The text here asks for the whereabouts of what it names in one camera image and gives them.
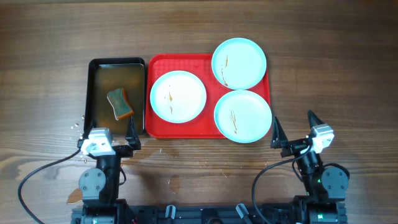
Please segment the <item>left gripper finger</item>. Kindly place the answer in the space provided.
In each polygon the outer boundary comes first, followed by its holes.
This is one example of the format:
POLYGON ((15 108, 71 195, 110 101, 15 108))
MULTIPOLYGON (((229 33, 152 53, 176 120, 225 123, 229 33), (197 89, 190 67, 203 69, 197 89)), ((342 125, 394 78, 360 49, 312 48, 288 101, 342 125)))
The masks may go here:
POLYGON ((128 144, 131 148, 140 148, 141 147, 141 141, 140 141, 137 131, 135 129, 134 118, 132 116, 130 117, 130 120, 128 122, 125 140, 128 142, 128 144))
POLYGON ((92 119, 90 121, 86 120, 84 123, 83 134, 81 135, 81 139, 88 139, 88 135, 94 127, 95 127, 94 119, 92 119))

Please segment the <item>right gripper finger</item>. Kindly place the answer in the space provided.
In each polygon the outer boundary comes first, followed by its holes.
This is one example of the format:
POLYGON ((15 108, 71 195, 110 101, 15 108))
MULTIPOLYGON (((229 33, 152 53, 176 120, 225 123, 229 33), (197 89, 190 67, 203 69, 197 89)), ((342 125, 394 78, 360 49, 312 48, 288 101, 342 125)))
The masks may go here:
POLYGON ((308 123, 310 125, 310 128, 324 124, 324 122, 312 110, 309 110, 307 115, 308 115, 308 123))
POLYGON ((272 139, 270 147, 273 149, 279 149, 286 147, 287 143, 288 143, 287 136, 285 135, 284 130, 278 118, 275 116, 272 125, 272 139))

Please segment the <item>orange green scrub sponge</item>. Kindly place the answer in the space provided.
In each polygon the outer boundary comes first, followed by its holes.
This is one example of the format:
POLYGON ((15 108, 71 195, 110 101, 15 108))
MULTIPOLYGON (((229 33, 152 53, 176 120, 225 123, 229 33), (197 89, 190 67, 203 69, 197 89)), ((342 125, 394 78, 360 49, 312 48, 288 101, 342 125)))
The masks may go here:
POLYGON ((128 102, 127 93, 124 88, 118 88, 107 93, 107 99, 113 108, 116 120, 125 119, 134 114, 134 110, 128 102))

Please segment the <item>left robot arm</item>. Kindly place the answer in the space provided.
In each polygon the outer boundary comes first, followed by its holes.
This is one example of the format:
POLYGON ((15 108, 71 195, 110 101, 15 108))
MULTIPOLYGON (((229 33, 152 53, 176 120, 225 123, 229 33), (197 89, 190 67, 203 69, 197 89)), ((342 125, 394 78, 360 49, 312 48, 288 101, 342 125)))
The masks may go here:
POLYGON ((96 123, 85 130, 78 141, 84 155, 96 160, 96 167, 80 176, 78 186, 82 192, 83 208, 72 211, 71 224, 117 224, 134 223, 135 214, 125 199, 119 199, 121 159, 132 157, 141 149, 134 118, 129 118, 125 136, 127 144, 113 146, 113 135, 109 128, 97 128, 96 123))

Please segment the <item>light blue plate top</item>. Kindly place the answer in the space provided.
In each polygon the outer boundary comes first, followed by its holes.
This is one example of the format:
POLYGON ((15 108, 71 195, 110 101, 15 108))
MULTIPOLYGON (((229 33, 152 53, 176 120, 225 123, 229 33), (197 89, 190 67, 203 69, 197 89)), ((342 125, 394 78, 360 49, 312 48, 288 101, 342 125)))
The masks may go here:
POLYGON ((232 90, 247 90, 264 78, 267 59, 255 42, 237 37, 217 46, 211 58, 211 69, 223 86, 232 90))

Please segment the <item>light blue plate bottom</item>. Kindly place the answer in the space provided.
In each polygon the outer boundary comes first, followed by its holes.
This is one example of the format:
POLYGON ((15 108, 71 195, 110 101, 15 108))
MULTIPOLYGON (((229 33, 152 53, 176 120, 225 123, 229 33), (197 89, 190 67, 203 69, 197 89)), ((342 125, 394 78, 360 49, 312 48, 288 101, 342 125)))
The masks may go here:
POLYGON ((268 102, 257 93, 235 90, 218 100, 214 121, 220 133, 229 140, 252 143, 270 130, 272 112, 268 102))

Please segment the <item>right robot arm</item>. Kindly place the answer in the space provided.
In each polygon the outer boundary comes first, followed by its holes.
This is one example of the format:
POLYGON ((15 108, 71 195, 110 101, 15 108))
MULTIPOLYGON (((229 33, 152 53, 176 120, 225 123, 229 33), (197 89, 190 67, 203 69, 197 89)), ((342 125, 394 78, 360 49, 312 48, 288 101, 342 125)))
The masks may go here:
POLYGON ((292 156, 297 164, 306 195, 296 195, 288 208, 289 223, 348 222, 345 204, 349 171, 336 163, 324 164, 320 153, 329 147, 334 135, 331 126, 308 112, 310 133, 289 141, 277 118, 273 119, 271 148, 281 149, 282 157, 292 156))

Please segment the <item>light blue plate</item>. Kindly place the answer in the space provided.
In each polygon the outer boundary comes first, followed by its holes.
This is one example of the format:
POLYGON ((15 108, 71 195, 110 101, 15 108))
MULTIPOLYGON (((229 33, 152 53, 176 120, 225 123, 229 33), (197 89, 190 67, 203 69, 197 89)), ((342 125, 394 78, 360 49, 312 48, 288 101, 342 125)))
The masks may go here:
POLYGON ((247 90, 264 78, 267 59, 255 42, 237 37, 217 46, 211 58, 211 69, 223 86, 232 90, 247 90))
POLYGON ((272 112, 268 102, 257 93, 235 90, 218 100, 214 121, 220 133, 229 140, 252 143, 270 130, 272 112))
POLYGON ((150 90, 150 105, 162 120, 180 124, 195 119, 206 104, 206 89, 194 74, 183 70, 167 72, 150 90))

